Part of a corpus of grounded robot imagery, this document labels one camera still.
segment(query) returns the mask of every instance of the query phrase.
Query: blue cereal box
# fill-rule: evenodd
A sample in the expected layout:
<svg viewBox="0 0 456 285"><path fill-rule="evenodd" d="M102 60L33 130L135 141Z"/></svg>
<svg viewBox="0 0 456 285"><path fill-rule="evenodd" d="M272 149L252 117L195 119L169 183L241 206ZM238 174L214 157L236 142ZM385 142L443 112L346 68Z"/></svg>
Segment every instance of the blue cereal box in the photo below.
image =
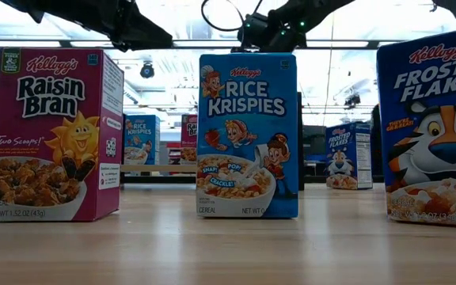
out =
<svg viewBox="0 0 456 285"><path fill-rule="evenodd" d="M456 32L378 51L388 216L456 225Z"/></svg>
<svg viewBox="0 0 456 285"><path fill-rule="evenodd" d="M326 129L326 185L337 189L372 188L371 126L347 123Z"/></svg>
<svg viewBox="0 0 456 285"><path fill-rule="evenodd" d="M202 55L200 82L198 215L297 217L295 57Z"/></svg>
<svg viewBox="0 0 456 285"><path fill-rule="evenodd" d="M159 164L159 123L155 115L128 115L124 124L124 164Z"/></svg>

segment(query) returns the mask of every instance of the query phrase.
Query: wooden table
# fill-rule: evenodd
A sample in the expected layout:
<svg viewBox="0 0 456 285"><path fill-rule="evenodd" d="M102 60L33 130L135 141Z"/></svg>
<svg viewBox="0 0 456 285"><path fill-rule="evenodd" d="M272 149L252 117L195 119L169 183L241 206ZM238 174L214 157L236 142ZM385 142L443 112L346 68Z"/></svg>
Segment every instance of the wooden table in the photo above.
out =
<svg viewBox="0 0 456 285"><path fill-rule="evenodd" d="M295 220L197 218L192 187L127 185L93 223L0 223L0 284L456 284L456 228L387 222L381 185L308 185Z"/></svg>

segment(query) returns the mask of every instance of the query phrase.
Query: raisin bran cereal box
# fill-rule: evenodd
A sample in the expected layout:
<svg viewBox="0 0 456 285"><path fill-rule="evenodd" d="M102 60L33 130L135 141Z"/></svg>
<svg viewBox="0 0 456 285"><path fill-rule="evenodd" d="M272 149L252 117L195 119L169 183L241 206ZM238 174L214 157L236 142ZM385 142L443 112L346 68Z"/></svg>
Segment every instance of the raisin bran cereal box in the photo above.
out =
<svg viewBox="0 0 456 285"><path fill-rule="evenodd" d="M202 55L200 76L197 214L297 217L295 57Z"/></svg>
<svg viewBox="0 0 456 285"><path fill-rule="evenodd" d="M124 73L102 50L0 51L0 221L119 207Z"/></svg>
<svg viewBox="0 0 456 285"><path fill-rule="evenodd" d="M180 130L180 163L182 165L196 164L196 121L197 115L182 115Z"/></svg>
<svg viewBox="0 0 456 285"><path fill-rule="evenodd" d="M124 164L158 165L160 120L155 115L127 115L124 121ZM139 176L140 172L131 172Z"/></svg>
<svg viewBox="0 0 456 285"><path fill-rule="evenodd" d="M456 32L378 51L388 216L456 225Z"/></svg>
<svg viewBox="0 0 456 285"><path fill-rule="evenodd" d="M347 123L326 129L326 185L337 189L372 188L371 126Z"/></svg>

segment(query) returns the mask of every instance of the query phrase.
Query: nutrition facts label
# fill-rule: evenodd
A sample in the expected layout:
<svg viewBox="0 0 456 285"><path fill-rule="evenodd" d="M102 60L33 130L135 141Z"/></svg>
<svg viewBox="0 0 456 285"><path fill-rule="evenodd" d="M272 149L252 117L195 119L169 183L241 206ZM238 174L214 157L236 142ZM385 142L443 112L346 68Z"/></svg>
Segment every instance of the nutrition facts label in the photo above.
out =
<svg viewBox="0 0 456 285"><path fill-rule="evenodd" d="M369 134L356 134L356 168L359 188L372 187L370 141Z"/></svg>
<svg viewBox="0 0 456 285"><path fill-rule="evenodd" d="M115 63L104 55L103 61L103 108L123 115L124 74Z"/></svg>

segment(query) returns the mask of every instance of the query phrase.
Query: purple cereal box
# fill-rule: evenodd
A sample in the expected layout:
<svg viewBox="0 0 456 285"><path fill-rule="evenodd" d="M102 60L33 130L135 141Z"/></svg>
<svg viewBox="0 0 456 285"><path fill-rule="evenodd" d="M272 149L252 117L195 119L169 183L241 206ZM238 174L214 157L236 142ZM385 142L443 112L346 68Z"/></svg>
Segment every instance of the purple cereal box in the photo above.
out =
<svg viewBox="0 0 456 285"><path fill-rule="evenodd" d="M119 207L124 73L93 49L0 51L0 221Z"/></svg>
<svg viewBox="0 0 456 285"><path fill-rule="evenodd" d="M180 163L182 165L196 164L196 125L197 115L182 115L180 133Z"/></svg>

